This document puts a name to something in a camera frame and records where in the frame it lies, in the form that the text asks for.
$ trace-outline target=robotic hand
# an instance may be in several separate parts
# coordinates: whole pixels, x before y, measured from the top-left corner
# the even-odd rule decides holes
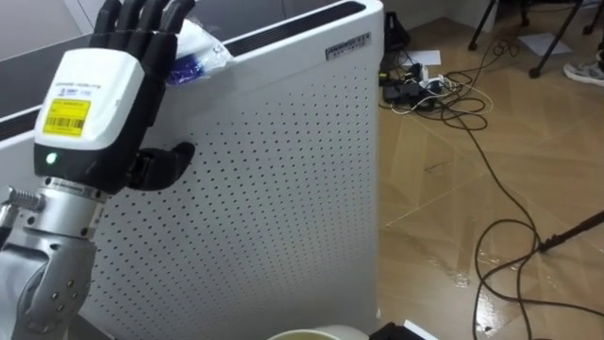
[[[63,56],[34,129],[42,186],[0,192],[0,340],[62,339],[89,293],[107,197],[165,189],[191,162],[192,144],[140,147],[193,6],[107,0],[90,48]]]

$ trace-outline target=white paper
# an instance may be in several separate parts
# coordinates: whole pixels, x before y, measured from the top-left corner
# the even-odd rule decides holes
[[[414,63],[421,63],[422,65],[440,65],[441,64],[441,51],[410,51],[407,54],[400,54],[400,62],[403,65],[410,66]]]
[[[549,48],[551,45],[551,42],[554,41],[554,35],[551,33],[531,34],[518,39],[525,43],[528,48],[530,48],[538,56],[542,57],[545,55],[547,48]],[[563,42],[558,42],[556,48],[554,48],[554,52],[552,52],[552,55],[569,52],[573,52],[573,50],[571,50],[570,47],[565,45]]]
[[[434,335],[428,333],[427,331],[422,330],[421,327],[415,325],[414,323],[410,322],[409,320],[405,321],[405,324],[403,325],[403,327],[405,327],[409,331],[414,332],[415,334],[421,336],[422,338],[424,338],[424,340],[438,340],[436,337],[434,337]]]

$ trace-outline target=black metal stand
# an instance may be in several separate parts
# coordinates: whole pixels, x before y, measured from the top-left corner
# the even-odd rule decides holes
[[[561,235],[552,236],[547,241],[539,245],[539,251],[544,253],[550,250],[551,248],[557,247],[585,231],[592,230],[593,228],[599,226],[602,223],[604,223],[604,212],[599,212],[594,216],[581,222],[578,226],[572,228],[571,230]]]
[[[600,20],[600,16],[602,15],[602,10],[604,10],[604,1],[600,2],[600,5],[597,7],[596,17],[591,25],[587,25],[583,28],[584,35],[590,35],[594,33],[594,29],[596,28],[597,21]]]
[[[491,2],[489,3],[489,6],[487,7],[487,10],[484,12],[484,15],[482,16],[482,20],[480,20],[480,24],[478,25],[477,30],[474,33],[474,37],[472,37],[472,41],[468,45],[468,49],[470,51],[474,51],[477,49],[478,45],[477,45],[476,41],[478,40],[478,37],[480,36],[480,32],[482,32],[482,29],[484,28],[484,24],[486,23],[487,19],[491,15],[491,12],[493,11],[493,7],[495,6],[495,4],[496,4],[496,0],[491,0]],[[530,71],[528,72],[528,75],[531,78],[538,78],[541,76],[541,70],[544,68],[545,64],[549,60],[549,57],[551,56],[552,52],[554,51],[554,48],[556,48],[556,45],[558,44],[558,42],[560,41],[560,39],[566,32],[566,29],[568,28],[570,23],[573,21],[573,19],[575,19],[575,16],[577,15],[577,12],[579,11],[579,9],[581,8],[582,5],[583,5],[583,0],[575,1],[575,5],[573,6],[570,13],[568,14],[568,17],[562,24],[562,27],[558,31],[556,38],[554,38],[554,41],[551,43],[551,45],[547,49],[547,52],[545,52],[545,55],[542,57],[541,61],[537,65],[537,67],[530,69]],[[530,24],[530,20],[528,17],[528,14],[529,14],[529,1],[528,0],[522,0],[521,10],[522,10],[522,26],[528,26]]]

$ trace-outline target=sneaker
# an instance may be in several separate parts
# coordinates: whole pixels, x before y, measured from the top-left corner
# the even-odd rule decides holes
[[[598,61],[583,64],[567,63],[564,65],[564,74],[578,82],[604,87],[604,71]]]

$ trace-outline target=black cable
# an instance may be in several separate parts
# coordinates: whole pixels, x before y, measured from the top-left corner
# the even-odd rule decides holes
[[[468,77],[468,80],[471,80],[470,83],[476,83],[475,79],[471,78],[470,76],[466,75]],[[477,102],[479,102],[480,100],[477,98],[466,98],[466,99],[474,99]],[[478,280],[479,280],[479,285],[478,285],[478,290],[477,290],[477,294],[476,294],[476,298],[475,298],[475,306],[474,306],[474,316],[473,316],[473,320],[472,320],[472,332],[473,332],[473,336],[474,339],[478,339],[478,334],[477,334],[477,324],[478,324],[478,302],[479,302],[479,298],[480,298],[480,294],[482,292],[483,288],[486,288],[488,291],[490,291],[493,295],[495,295],[498,298],[501,298],[503,300],[506,300],[508,302],[514,302],[514,303],[518,303],[521,312],[522,312],[522,316],[526,325],[526,329],[527,329],[527,338],[528,340],[533,340],[533,335],[532,335],[532,327],[531,327],[531,323],[530,323],[530,319],[529,319],[529,315],[527,313],[527,309],[526,309],[526,305],[527,304],[534,304],[534,305],[541,305],[541,306],[553,306],[553,307],[563,307],[563,308],[569,308],[569,309],[575,309],[575,310],[579,310],[579,311],[583,311],[585,313],[590,313],[593,315],[597,315],[597,316],[601,316],[604,317],[604,313],[601,313],[599,311],[593,310],[593,309],[589,309],[587,307],[583,307],[583,306],[578,306],[578,305],[574,305],[574,304],[569,304],[569,303],[561,303],[561,302],[555,302],[555,301],[544,301],[544,300],[536,300],[536,299],[529,299],[529,298],[524,298],[522,297],[522,272],[523,269],[525,267],[525,265],[533,258],[533,256],[539,252],[539,247],[540,245],[543,243],[542,239],[536,229],[535,223],[532,219],[532,217],[530,216],[529,212],[527,211],[527,209],[520,204],[520,202],[518,202],[518,200],[516,200],[509,192],[508,190],[503,186],[503,184],[501,183],[501,181],[499,180],[498,176],[495,173],[495,170],[493,169],[492,165],[490,164],[489,160],[487,159],[486,155],[484,154],[484,151],[482,150],[482,147],[480,146],[480,143],[478,142],[478,140],[476,139],[476,136],[474,136],[473,131],[478,131],[478,130],[482,130],[488,127],[488,121],[484,116],[481,115],[476,115],[476,114],[470,114],[467,112],[461,112],[459,110],[455,110],[454,108],[452,108],[449,103],[443,103],[439,101],[439,110],[440,110],[440,115],[438,117],[433,117],[429,114],[426,114],[424,112],[421,111],[417,111],[416,114],[419,115],[422,118],[426,118],[426,119],[430,119],[430,120],[440,120],[443,121],[445,124],[447,124],[448,126],[452,127],[452,128],[460,128],[465,130],[468,135],[470,136],[470,139],[472,140],[472,142],[474,143],[474,145],[476,146],[478,153],[480,154],[480,156],[482,157],[482,160],[484,161],[485,165],[487,166],[487,169],[489,170],[489,173],[491,174],[492,178],[495,181],[495,184],[497,185],[497,187],[499,188],[499,190],[522,212],[522,214],[527,218],[528,222],[525,221],[521,221],[518,219],[500,219],[500,220],[496,220],[494,221],[494,223],[492,223],[479,237],[478,239],[478,244],[476,247],[476,251],[474,254],[474,263],[475,263],[475,267],[477,270],[477,275],[478,275]],[[464,121],[464,119],[462,119],[463,117],[467,117],[470,116],[474,119],[479,119],[480,121],[483,122],[482,126],[480,127],[469,127],[466,122]],[[459,122],[459,126],[456,125],[452,125],[450,123],[450,121],[452,120],[456,120],[457,122]],[[482,243],[484,238],[486,237],[486,235],[492,231],[494,228],[504,225],[504,224],[514,224],[517,226],[521,226],[523,228],[527,228],[528,230],[530,230],[532,232],[533,235],[533,241],[532,241],[532,247],[529,250],[529,252],[527,253],[527,255],[522,256],[518,259],[509,261],[507,263],[504,263],[502,265],[499,265],[496,268],[493,268],[491,270],[489,270],[487,273],[483,274],[480,272],[480,269],[478,267],[478,253],[479,250],[482,247]],[[510,297],[510,296],[506,296],[504,294],[501,294],[499,292],[497,292],[489,283],[488,283],[488,279],[491,278],[493,275],[495,275],[496,273],[505,270],[507,268],[509,268],[512,265],[515,264],[519,264],[518,266],[518,270],[516,273],[516,297]]]
[[[497,174],[495,173],[495,170],[493,169],[492,165],[490,164],[489,160],[487,159],[486,155],[484,154],[484,151],[482,150],[480,143],[474,136],[474,131],[484,130],[485,128],[487,128],[489,126],[488,120],[483,115],[479,115],[479,113],[485,109],[486,104],[484,103],[483,100],[481,100],[479,98],[468,97],[468,95],[473,91],[472,88],[475,87],[475,85],[478,81],[478,77],[480,76],[480,73],[483,69],[493,65],[495,62],[497,62],[501,57],[503,57],[506,54],[509,54],[512,57],[516,57],[518,55],[519,47],[518,47],[518,45],[516,45],[514,43],[514,41],[517,38],[517,35],[520,30],[518,30],[516,32],[516,34],[513,35],[512,40],[506,39],[506,38],[498,39],[498,37],[500,36],[500,34],[504,28],[505,28],[505,26],[501,28],[501,30],[495,35],[495,38],[489,44],[489,47],[487,48],[486,52],[484,53],[484,55],[482,57],[479,67],[467,69],[467,70],[449,72],[446,75],[448,80],[458,82],[458,83],[464,84],[464,85],[469,85],[470,87],[468,87],[467,92],[463,93],[463,88],[460,88],[460,87],[452,88],[451,86],[447,86],[446,84],[441,84],[447,91],[449,91],[451,93],[451,95],[449,97],[451,99],[450,100],[438,100],[438,99],[436,100],[437,104],[436,104],[435,110],[438,110],[439,114],[437,116],[435,116],[433,114],[434,112],[424,112],[421,110],[416,110],[415,113],[422,118],[429,119],[429,120],[439,120],[451,128],[457,128],[457,129],[462,129],[462,130],[466,131],[468,133],[468,135],[470,136],[470,139],[476,146],[478,153],[482,157],[482,160],[484,161],[485,165],[487,166],[489,173],[491,174],[491,177],[495,181],[496,186],[522,212],[522,214],[528,220],[528,222],[521,221],[518,219],[496,220],[480,235],[480,237],[478,239],[478,244],[477,244],[476,251],[474,254],[474,263],[475,263],[478,280],[479,280],[477,294],[476,294],[476,298],[475,298],[474,315],[473,315],[473,319],[472,319],[472,332],[473,332],[474,339],[478,339],[477,324],[478,324],[479,298],[480,298],[482,289],[486,288],[488,291],[490,291],[493,295],[495,295],[498,298],[501,298],[508,302],[518,303],[521,313],[522,313],[522,317],[525,322],[525,327],[527,329],[527,339],[533,340],[532,326],[531,326],[529,314],[528,314],[527,308],[526,308],[527,304],[575,309],[575,310],[583,311],[585,313],[597,315],[600,317],[604,317],[604,313],[601,313],[601,312],[593,310],[593,309],[589,309],[587,307],[574,305],[574,304],[529,299],[529,298],[524,298],[522,296],[522,272],[523,272],[523,269],[526,266],[526,264],[533,258],[533,256],[539,252],[539,248],[543,244],[543,242],[542,242],[541,236],[539,235],[539,233],[536,229],[535,223],[534,223],[532,217],[530,216],[529,212],[503,186],[503,184],[499,180]],[[490,62],[485,62],[489,55],[489,52],[491,52],[492,55],[494,55],[495,57]],[[470,76],[470,75],[468,75],[468,73],[470,73],[470,72],[477,72],[477,74],[475,76]],[[464,79],[461,81],[458,81],[459,79],[456,80],[454,77],[457,77],[457,78],[463,77]],[[470,102],[470,101],[479,103],[479,106],[474,110],[467,110],[467,111],[461,111],[461,110],[456,109],[456,106],[459,105],[461,102]],[[465,122],[465,119],[468,117],[473,120],[477,120],[478,124],[473,123],[473,124],[471,124],[471,127],[468,126],[468,124],[466,124],[466,122]],[[483,274],[480,272],[480,269],[478,267],[478,255],[479,255],[478,253],[482,247],[483,240],[488,235],[488,233],[491,232],[494,228],[497,228],[504,224],[514,224],[516,226],[526,228],[530,232],[532,232],[532,236],[533,236],[532,247],[528,251],[527,255],[522,256],[522,257],[512,260],[512,261],[509,261],[502,265],[499,265],[496,268],[493,268],[493,269],[489,270],[487,273]],[[510,297],[510,296],[506,296],[504,294],[497,292],[488,283],[487,280],[489,278],[491,278],[493,275],[501,272],[502,270],[505,270],[505,269],[509,268],[510,266],[516,265],[516,264],[519,264],[518,270],[516,272],[516,296]]]

